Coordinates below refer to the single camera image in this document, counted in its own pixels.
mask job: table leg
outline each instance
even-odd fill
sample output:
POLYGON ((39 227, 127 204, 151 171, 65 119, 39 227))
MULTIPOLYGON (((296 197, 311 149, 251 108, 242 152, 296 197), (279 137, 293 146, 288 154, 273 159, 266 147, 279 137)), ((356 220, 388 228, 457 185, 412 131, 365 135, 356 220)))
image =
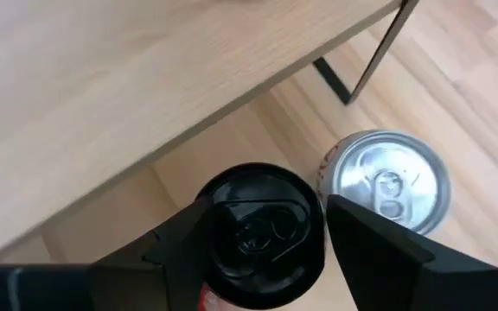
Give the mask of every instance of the table leg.
POLYGON ((320 57, 313 62, 316 70, 318 70, 318 72, 326 80, 326 83, 328 83, 329 87, 332 88, 343 104, 349 105, 359 96, 362 88, 368 82, 378 64, 380 64, 380 61, 386 54, 387 49, 391 47, 391 44, 399 34, 399 31, 403 28, 403 25, 405 25, 408 16, 412 13, 417 3, 418 0, 403 0, 399 12, 397 12, 397 15, 389 26, 389 29, 387 29, 386 35, 384 35, 381 40, 380 45, 374 52, 372 59, 368 63, 367 68, 364 70, 364 73, 352 92, 349 91, 349 89, 343 84, 323 57, 320 57))

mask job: pull tab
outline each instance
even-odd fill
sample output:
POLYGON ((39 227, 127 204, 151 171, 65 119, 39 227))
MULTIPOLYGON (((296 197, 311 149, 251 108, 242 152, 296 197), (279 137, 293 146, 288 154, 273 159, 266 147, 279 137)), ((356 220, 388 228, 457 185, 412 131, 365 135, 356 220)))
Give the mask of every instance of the pull tab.
POLYGON ((406 178, 391 170, 381 170, 373 178, 373 209, 400 225, 412 217, 412 201, 406 178))
POLYGON ((294 200, 229 200, 216 205, 214 260, 228 277, 267 269, 305 239, 309 215, 294 200))

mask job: silver can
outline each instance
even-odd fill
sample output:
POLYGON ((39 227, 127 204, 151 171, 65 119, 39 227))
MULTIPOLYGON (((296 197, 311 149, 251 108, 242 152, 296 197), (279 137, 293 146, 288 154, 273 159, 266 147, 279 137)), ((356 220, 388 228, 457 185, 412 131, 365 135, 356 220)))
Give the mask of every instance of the silver can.
POLYGON ((420 234, 433 230, 450 203, 447 168, 417 138, 367 130, 341 140, 322 160, 317 193, 339 194, 420 234))

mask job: black can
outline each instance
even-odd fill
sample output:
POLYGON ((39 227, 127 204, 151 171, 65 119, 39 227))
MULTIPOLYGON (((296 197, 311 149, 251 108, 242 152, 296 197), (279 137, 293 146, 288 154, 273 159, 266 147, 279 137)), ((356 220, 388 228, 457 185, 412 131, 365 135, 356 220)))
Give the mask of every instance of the black can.
POLYGON ((246 163, 214 177, 197 197, 215 203, 208 286, 242 308, 296 300, 324 267, 324 217, 314 190, 291 171, 246 163))

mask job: can top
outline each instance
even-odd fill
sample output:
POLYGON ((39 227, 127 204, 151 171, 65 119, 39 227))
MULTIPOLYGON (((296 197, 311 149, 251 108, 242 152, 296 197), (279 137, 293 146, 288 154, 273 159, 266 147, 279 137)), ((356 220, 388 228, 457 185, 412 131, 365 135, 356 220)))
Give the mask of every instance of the can top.
POLYGON ((394 131, 352 142, 335 164, 333 189, 415 232, 441 221, 450 201, 447 169, 426 144, 394 131))

